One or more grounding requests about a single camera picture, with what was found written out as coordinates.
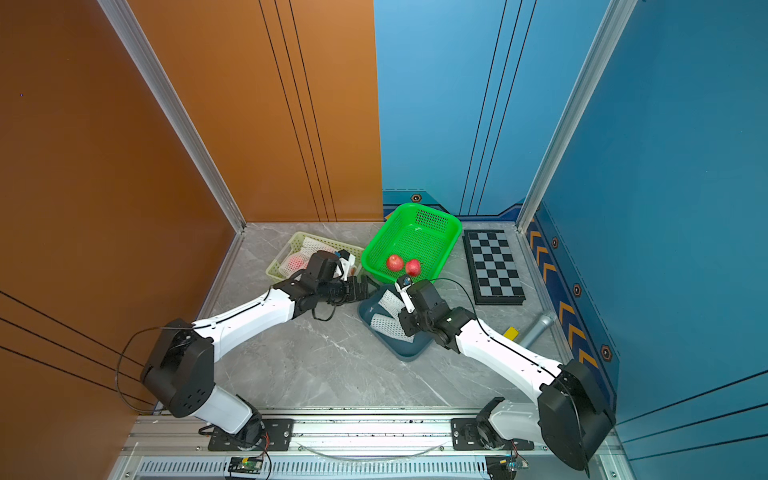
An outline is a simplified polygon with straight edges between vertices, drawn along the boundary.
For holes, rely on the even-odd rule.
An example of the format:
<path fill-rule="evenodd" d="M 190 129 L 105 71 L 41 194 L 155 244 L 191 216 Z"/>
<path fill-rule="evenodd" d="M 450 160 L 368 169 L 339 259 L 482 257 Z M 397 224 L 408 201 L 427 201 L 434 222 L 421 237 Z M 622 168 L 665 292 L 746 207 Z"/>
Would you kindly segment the white foam net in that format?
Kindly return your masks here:
<path fill-rule="evenodd" d="M 395 320 L 399 319 L 399 314 L 405 307 L 400 296 L 388 289 L 384 290 L 378 304 Z"/>
<path fill-rule="evenodd" d="M 370 327 L 379 334 L 393 340 L 407 343 L 412 343 L 414 341 L 413 336 L 405 334 L 398 320 L 386 315 L 374 314 L 370 322 Z"/>

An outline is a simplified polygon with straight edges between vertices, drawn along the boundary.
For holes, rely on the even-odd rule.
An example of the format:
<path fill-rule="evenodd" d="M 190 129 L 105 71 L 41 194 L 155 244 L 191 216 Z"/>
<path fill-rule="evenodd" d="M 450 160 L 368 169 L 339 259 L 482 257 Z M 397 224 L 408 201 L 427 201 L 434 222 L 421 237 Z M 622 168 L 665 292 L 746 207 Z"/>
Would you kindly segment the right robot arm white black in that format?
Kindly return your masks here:
<path fill-rule="evenodd" d="M 519 440 L 539 442 L 570 468 L 589 470 L 616 419 L 585 365 L 575 359 L 560 363 L 504 337 L 476 312 L 450 307 L 429 280 L 404 275 L 395 288 L 404 304 L 398 318 L 406 335 L 430 335 L 439 346 L 488 367 L 531 401 L 529 407 L 501 397 L 489 401 L 475 419 L 483 448 L 515 451 Z"/>

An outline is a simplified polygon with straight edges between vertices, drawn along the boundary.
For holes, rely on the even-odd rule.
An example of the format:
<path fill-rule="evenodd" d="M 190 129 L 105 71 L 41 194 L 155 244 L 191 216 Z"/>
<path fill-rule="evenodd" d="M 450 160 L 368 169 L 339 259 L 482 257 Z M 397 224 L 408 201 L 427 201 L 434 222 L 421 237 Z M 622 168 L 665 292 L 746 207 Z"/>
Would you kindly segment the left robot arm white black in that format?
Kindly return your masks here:
<path fill-rule="evenodd" d="M 212 425 L 239 450 L 265 448 L 262 415 L 216 385 L 215 363 L 240 344 L 307 312 L 314 320 L 329 321 L 331 316 L 316 313 L 322 303 L 336 309 L 368 299 L 378 284 L 356 270 L 350 252 L 319 251 L 306 267 L 250 302 L 193 323 L 168 323 L 160 328 L 141 373 L 142 385 L 174 417 L 195 417 Z"/>

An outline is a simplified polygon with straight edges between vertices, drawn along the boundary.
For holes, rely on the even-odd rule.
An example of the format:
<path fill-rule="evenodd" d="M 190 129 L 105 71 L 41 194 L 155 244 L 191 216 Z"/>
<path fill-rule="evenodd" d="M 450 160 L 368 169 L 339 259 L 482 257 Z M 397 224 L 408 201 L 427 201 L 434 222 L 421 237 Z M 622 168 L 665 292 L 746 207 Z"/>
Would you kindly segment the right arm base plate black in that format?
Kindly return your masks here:
<path fill-rule="evenodd" d="M 455 451 L 504 450 L 532 451 L 535 444 L 525 439 L 502 439 L 494 433 L 486 421 L 476 418 L 453 418 L 450 420 L 452 448 Z"/>

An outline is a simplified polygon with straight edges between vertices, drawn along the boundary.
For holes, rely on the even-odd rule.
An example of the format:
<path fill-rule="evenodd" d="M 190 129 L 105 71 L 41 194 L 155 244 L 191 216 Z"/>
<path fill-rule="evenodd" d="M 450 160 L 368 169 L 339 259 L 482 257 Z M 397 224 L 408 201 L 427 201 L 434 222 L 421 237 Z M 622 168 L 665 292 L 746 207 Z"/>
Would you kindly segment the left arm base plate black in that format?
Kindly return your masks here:
<path fill-rule="evenodd" d="M 207 449 L 213 452 L 285 452 L 289 450 L 295 421 L 291 418 L 262 418 L 249 421 L 236 434 L 219 427 L 211 431 Z"/>

